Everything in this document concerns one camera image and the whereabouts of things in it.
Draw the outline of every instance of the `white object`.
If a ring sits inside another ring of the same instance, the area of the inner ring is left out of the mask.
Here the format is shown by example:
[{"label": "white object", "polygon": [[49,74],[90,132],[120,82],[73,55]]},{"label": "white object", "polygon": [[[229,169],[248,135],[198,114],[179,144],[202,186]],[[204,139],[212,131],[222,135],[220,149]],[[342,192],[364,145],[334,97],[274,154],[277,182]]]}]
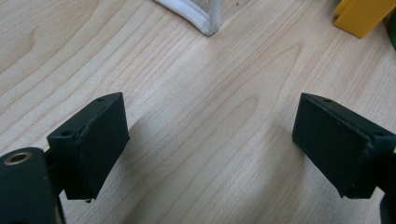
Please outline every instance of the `white object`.
[{"label": "white object", "polygon": [[221,26],[221,0],[155,0],[195,25],[204,35]]}]

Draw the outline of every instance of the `yellow object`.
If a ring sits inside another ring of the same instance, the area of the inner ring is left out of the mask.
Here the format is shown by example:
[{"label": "yellow object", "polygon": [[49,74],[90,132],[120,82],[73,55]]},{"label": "yellow object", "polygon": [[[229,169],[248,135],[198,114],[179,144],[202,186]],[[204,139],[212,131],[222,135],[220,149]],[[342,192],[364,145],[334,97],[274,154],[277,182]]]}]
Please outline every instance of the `yellow object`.
[{"label": "yellow object", "polygon": [[363,38],[395,7],[396,0],[342,0],[334,11],[334,25]]}]

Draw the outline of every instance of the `black plastic bracket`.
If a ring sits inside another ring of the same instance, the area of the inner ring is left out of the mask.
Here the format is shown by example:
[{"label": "black plastic bracket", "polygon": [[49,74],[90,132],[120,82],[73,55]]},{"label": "black plastic bracket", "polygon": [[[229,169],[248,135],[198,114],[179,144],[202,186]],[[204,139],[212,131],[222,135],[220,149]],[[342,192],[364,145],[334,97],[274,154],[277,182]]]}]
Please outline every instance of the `black plastic bracket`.
[{"label": "black plastic bracket", "polygon": [[95,199],[129,140],[122,93],[92,101],[48,136],[50,149],[0,157],[0,222],[63,223],[59,193]]},{"label": "black plastic bracket", "polygon": [[292,139],[342,197],[370,198],[380,187],[395,199],[394,133],[330,99],[302,93]]}]

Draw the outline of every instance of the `mounting hole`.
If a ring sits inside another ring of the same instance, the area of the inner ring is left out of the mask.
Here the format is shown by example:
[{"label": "mounting hole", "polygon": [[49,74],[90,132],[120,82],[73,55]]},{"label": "mounting hole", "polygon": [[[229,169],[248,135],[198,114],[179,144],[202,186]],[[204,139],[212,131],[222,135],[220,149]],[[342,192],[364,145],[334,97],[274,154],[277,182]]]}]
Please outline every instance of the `mounting hole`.
[{"label": "mounting hole", "polygon": [[64,132],[61,133],[61,136],[66,137],[66,136],[68,136],[68,135],[70,135],[72,133],[73,133],[72,131],[64,131]]},{"label": "mounting hole", "polygon": [[19,152],[15,153],[13,155],[10,155],[6,160],[4,161],[5,165],[16,165],[20,164],[24,161],[29,160],[32,157],[32,153],[26,151],[26,152]]},{"label": "mounting hole", "polygon": [[383,133],[381,133],[381,132],[374,132],[374,134],[375,135],[377,135],[377,136],[385,136]]}]

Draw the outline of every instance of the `light wood surface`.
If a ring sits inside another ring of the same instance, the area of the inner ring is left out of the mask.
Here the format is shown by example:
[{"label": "light wood surface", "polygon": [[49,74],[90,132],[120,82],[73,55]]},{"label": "light wood surface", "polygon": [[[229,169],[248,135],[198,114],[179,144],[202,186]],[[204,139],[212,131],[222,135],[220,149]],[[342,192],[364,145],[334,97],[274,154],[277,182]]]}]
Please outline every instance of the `light wood surface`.
[{"label": "light wood surface", "polygon": [[396,132],[384,26],[333,27],[333,0],[236,3],[206,37],[151,0],[1,1],[0,153],[122,91],[131,140],[97,200],[61,194],[68,223],[379,223],[382,192],[341,199],[291,131],[304,91]]}]

